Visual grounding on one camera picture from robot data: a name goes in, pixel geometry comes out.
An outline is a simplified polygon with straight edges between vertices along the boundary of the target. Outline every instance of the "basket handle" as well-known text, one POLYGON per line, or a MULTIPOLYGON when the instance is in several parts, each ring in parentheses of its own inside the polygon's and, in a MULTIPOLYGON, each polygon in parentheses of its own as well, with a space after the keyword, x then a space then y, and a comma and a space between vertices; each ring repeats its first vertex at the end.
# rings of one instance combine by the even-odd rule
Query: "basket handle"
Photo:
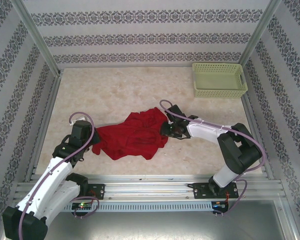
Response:
POLYGON ((241 83, 242 83, 242 85, 247 84, 245 73, 243 71, 241 72, 240 77, 241 77, 241 83))

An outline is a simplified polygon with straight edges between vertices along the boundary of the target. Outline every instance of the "beige floor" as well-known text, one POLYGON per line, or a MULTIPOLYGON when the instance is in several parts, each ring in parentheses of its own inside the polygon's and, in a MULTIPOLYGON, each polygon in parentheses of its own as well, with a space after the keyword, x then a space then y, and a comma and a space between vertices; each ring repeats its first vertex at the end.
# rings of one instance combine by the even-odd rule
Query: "beige floor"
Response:
MULTIPOLYGON (((190 67, 125 67, 65 69, 36 169, 42 174, 55 147, 72 127, 73 112, 88 113, 96 127, 123 122, 131 112, 159 106, 161 99, 177 104, 187 115, 222 125, 248 126, 240 99, 194 98, 190 67)), ((170 138, 151 160, 126 156, 111 160, 104 152, 85 153, 74 172, 101 175, 192 175, 216 173, 224 158, 218 145, 192 138, 170 138)))

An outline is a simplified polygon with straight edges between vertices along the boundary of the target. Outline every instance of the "enclosure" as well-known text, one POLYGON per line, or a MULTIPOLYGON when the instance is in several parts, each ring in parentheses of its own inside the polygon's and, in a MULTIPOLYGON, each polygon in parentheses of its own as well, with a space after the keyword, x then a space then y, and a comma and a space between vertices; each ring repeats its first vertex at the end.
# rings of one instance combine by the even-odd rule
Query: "enclosure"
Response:
POLYGON ((223 167, 220 147, 169 138, 150 160, 85 153, 73 172, 105 184, 100 209, 80 222, 69 203, 46 239, 300 239, 300 0, 0 0, 0 239, 3 211, 37 183, 73 112, 99 128, 162 99, 243 123, 263 145, 233 213, 215 218, 187 187, 223 167), (247 93, 195 97, 198 62, 241 64, 247 93))

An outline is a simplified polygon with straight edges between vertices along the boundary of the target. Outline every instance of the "patterned wallpaper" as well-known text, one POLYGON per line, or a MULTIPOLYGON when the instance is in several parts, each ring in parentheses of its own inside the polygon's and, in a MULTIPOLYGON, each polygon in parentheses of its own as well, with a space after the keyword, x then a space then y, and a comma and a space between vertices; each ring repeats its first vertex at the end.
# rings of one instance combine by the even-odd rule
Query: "patterned wallpaper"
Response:
POLYGON ((25 0, 59 68, 237 63, 269 0, 25 0))
POLYGON ((300 0, 281 2, 245 72, 273 175, 282 179, 300 232, 300 0))
POLYGON ((0 0, 0 229, 25 179, 54 76, 9 0, 0 0))

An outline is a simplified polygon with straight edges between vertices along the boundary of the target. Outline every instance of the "black mounting bracket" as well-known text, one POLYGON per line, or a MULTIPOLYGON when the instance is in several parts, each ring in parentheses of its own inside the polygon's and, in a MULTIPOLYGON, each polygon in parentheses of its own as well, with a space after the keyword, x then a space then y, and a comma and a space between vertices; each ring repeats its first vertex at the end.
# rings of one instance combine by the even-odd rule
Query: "black mounting bracket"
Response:
POLYGON ((103 200, 105 196, 104 184, 88 184, 88 192, 86 196, 96 197, 99 200, 103 200))
POLYGON ((237 185, 234 182, 229 183, 226 187, 215 195, 209 189, 208 182, 195 182, 187 185, 193 189, 194 199, 237 199, 239 197, 237 185))

